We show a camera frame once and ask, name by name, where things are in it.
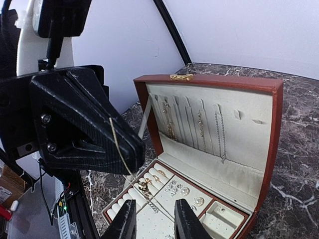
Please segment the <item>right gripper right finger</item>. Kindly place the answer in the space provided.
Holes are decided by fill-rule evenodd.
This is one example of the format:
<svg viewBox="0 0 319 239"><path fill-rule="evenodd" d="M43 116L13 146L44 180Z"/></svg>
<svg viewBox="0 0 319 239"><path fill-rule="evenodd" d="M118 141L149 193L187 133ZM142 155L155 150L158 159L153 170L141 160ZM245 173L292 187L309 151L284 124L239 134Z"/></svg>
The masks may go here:
<svg viewBox="0 0 319 239"><path fill-rule="evenodd" d="M174 206L175 239L211 239L185 199L176 200Z"/></svg>

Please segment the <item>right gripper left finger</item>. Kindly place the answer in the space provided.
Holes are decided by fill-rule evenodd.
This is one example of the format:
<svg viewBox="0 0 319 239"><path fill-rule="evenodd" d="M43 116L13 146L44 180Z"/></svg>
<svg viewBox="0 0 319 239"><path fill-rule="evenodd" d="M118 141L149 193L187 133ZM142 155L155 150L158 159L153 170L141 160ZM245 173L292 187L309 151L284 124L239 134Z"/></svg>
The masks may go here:
<svg viewBox="0 0 319 239"><path fill-rule="evenodd" d="M137 208L135 200L126 200L101 239L135 239Z"/></svg>

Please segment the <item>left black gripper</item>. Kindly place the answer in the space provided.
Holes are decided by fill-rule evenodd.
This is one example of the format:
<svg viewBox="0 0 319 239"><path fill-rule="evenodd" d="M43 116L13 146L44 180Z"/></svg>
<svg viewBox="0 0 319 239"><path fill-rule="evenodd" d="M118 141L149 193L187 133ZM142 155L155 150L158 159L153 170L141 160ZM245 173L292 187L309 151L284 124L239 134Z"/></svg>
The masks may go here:
<svg viewBox="0 0 319 239"><path fill-rule="evenodd" d="M145 161L145 145L110 103L99 65L2 80L0 138L10 159L39 151L55 169L130 174Z"/></svg>

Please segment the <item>red jewelry tray insert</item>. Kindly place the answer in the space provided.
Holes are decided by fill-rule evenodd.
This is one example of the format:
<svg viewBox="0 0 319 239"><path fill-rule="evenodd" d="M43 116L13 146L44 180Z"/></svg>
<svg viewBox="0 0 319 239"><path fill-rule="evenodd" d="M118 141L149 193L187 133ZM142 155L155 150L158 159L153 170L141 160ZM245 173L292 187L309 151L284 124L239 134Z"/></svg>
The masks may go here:
<svg viewBox="0 0 319 239"><path fill-rule="evenodd" d="M155 160L135 181L106 206L102 215L110 224L126 200L135 200L138 239L172 239L174 208L185 199L213 239L237 239L249 214Z"/></svg>

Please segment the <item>red wooden jewelry box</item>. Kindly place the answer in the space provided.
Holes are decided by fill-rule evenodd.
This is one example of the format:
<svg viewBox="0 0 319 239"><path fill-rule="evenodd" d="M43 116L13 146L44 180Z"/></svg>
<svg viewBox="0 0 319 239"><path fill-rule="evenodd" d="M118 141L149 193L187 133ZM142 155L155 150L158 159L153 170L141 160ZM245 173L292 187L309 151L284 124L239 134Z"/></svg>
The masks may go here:
<svg viewBox="0 0 319 239"><path fill-rule="evenodd" d="M246 238L267 197L275 166L283 81L144 75L134 83L144 114L139 135L145 129L150 133L156 152L152 162L158 160L248 213L239 234L239 239Z"/></svg>

